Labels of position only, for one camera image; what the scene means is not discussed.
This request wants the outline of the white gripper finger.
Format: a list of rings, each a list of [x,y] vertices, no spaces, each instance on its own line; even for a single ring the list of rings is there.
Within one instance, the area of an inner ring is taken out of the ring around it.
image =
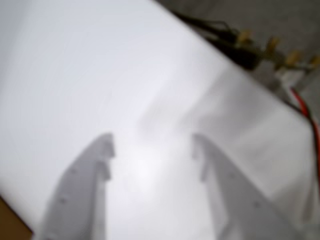
[[[85,147],[60,177],[32,239],[106,239],[106,184],[114,157],[111,133]]]
[[[202,134],[193,135],[197,156],[204,169],[202,179],[213,171],[227,218],[217,238],[239,240],[302,240],[303,235],[243,174],[217,145]]]

